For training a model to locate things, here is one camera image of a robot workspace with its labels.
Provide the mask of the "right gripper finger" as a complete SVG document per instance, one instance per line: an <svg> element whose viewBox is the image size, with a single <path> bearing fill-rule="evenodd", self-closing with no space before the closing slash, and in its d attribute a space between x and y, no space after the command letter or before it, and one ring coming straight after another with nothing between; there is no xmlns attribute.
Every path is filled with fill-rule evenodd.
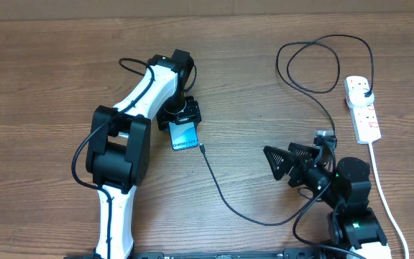
<svg viewBox="0 0 414 259"><path fill-rule="evenodd" d="M312 158L317 158L319 155L319 149L306 145L300 145L294 142L289 144L288 150L299 156L309 156Z"/></svg>
<svg viewBox="0 0 414 259"><path fill-rule="evenodd" d="M296 171L299 167L296 154L290 151L265 146L263 152L276 181L281 180L283 176L292 171Z"/></svg>

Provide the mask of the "Samsung Galaxy smartphone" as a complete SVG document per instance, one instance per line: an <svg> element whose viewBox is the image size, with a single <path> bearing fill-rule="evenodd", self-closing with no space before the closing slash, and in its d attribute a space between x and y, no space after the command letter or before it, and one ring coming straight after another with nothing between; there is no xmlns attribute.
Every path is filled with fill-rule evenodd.
<svg viewBox="0 0 414 259"><path fill-rule="evenodd" d="M198 145L198 136L193 122L177 125L169 123L173 150L184 150Z"/></svg>

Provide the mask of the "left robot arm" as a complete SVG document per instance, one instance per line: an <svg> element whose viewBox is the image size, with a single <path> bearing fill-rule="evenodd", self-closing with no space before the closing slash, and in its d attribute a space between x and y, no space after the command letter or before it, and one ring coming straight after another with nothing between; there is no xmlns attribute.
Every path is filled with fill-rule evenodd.
<svg viewBox="0 0 414 259"><path fill-rule="evenodd" d="M154 55L142 80L122 101L99 106L86 138L86 170L100 202L100 232L93 258L131 258L134 197L150 164L152 123L167 132L173 150L198 146L198 102L187 94L197 75L190 53Z"/></svg>

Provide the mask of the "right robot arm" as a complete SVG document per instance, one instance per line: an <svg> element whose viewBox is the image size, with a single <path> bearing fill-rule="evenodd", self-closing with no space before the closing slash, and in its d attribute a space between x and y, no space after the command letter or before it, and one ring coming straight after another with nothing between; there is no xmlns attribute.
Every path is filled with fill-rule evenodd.
<svg viewBox="0 0 414 259"><path fill-rule="evenodd" d="M275 180L289 176L289 186L312 192L310 204L321 200L332 209L327 216L330 239L307 241L307 249L285 249L285 258L391 258L386 235L369 207L368 163L345 157L327 169L335 157L328 142L313 147L291 143L286 150L266 146L264 154Z"/></svg>

